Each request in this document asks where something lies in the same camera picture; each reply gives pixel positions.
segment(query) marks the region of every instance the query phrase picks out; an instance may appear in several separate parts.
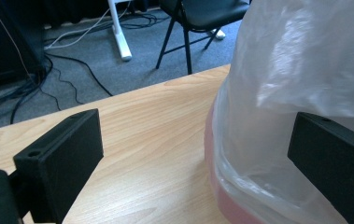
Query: chair leg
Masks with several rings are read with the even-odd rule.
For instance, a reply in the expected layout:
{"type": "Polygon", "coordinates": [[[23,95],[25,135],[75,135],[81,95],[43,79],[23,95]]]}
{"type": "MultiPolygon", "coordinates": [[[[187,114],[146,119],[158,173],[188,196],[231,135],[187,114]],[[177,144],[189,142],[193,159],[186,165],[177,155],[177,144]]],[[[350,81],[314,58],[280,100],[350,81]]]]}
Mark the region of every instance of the chair leg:
{"type": "Polygon", "coordinates": [[[157,60],[156,69],[159,68],[160,63],[162,62],[165,48],[167,47],[168,39],[170,38],[171,32],[173,31],[173,27],[174,27],[175,22],[176,22],[176,20],[174,18],[171,18],[170,24],[168,25],[167,34],[165,35],[165,39],[163,42],[162,50],[160,51],[159,59],[157,60]]]}
{"type": "Polygon", "coordinates": [[[191,44],[189,41],[189,30],[183,29],[183,36],[185,39],[185,52],[186,52],[186,64],[188,66],[188,74],[191,74],[191,44]]]}
{"type": "Polygon", "coordinates": [[[212,40],[214,40],[214,37],[217,35],[218,31],[220,30],[220,28],[218,28],[214,34],[212,34],[211,38],[209,38],[208,42],[206,43],[204,49],[208,49],[208,46],[211,44],[212,40]]]}

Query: black chair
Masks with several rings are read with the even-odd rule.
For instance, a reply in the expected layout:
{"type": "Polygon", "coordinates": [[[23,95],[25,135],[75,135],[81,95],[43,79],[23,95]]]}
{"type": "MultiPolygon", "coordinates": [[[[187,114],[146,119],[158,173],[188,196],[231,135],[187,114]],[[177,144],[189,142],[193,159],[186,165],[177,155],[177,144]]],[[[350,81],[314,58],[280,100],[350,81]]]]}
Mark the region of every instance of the black chair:
{"type": "Polygon", "coordinates": [[[209,38],[205,45],[207,49],[220,27],[243,19],[249,4],[242,0],[160,0],[160,8],[171,16],[171,21],[156,68],[159,68],[164,54],[185,47],[188,73],[191,74],[190,44],[209,38]],[[165,51],[175,21],[183,27],[185,45],[165,51]],[[207,35],[192,42],[189,40],[189,31],[207,33],[212,30],[215,30],[213,35],[207,35]]]}

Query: plastic wrap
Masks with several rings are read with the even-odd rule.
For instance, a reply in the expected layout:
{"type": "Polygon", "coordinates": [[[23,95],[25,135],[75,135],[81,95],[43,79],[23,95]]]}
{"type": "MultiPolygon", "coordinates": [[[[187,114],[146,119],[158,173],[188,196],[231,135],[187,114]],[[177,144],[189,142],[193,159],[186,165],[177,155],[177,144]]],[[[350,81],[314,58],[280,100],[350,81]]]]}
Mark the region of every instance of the plastic wrap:
{"type": "Polygon", "coordinates": [[[206,152],[219,188],[259,222],[346,223],[287,158],[298,111],[354,131],[352,0],[253,1],[206,152]]]}

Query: plastic bag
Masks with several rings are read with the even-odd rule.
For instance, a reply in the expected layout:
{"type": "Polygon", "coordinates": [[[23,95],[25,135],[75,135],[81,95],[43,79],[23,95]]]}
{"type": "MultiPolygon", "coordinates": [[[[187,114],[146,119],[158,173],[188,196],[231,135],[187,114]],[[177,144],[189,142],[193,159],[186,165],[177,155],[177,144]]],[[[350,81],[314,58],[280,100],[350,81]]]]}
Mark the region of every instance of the plastic bag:
{"type": "Polygon", "coordinates": [[[287,152],[298,111],[354,131],[354,1],[254,0],[213,109],[205,157],[229,220],[346,223],[287,152]]]}

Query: gray carpet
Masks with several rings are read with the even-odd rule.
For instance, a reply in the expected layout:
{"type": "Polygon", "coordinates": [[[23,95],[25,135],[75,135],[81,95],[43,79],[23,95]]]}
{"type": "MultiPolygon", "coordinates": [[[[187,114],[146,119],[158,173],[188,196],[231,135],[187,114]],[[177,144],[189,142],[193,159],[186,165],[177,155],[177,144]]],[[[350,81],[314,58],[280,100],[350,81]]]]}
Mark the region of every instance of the gray carpet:
{"type": "MultiPolygon", "coordinates": [[[[148,13],[158,18],[166,17],[166,14],[159,9],[151,10],[148,13]]],[[[87,28],[95,22],[96,20],[89,20],[47,30],[46,38],[87,28]]],[[[121,24],[125,23],[144,24],[146,21],[137,19],[125,21],[121,24]]],[[[160,68],[155,69],[168,23],[169,20],[166,20],[142,29],[123,28],[133,54],[133,59],[129,62],[124,62],[120,58],[111,29],[88,34],[71,47],[51,49],[47,52],[82,60],[90,66],[95,76],[108,91],[118,95],[187,75],[184,49],[165,55],[160,68]]],[[[234,42],[239,25],[240,21],[222,27],[226,38],[214,40],[207,50],[203,50],[206,41],[191,46],[193,73],[225,65],[232,61],[234,42]]],[[[197,36],[200,37],[203,34],[191,34],[191,40],[197,36]]],[[[75,39],[64,40],[61,44],[67,44],[73,40],[75,39]]],[[[182,43],[182,28],[176,23],[168,46],[177,46],[182,43]]],[[[24,104],[19,106],[16,111],[14,122],[33,119],[58,111],[55,99],[57,99],[60,109],[63,110],[77,106],[79,103],[87,104],[108,97],[84,65],[64,59],[50,58],[53,61],[54,69],[47,76],[42,91],[26,98],[24,104]]],[[[4,87],[0,90],[0,94],[10,91],[16,85],[19,85],[19,83],[4,87]]],[[[10,100],[0,105],[0,127],[10,123],[11,111],[17,102],[17,99],[10,100]]]]}

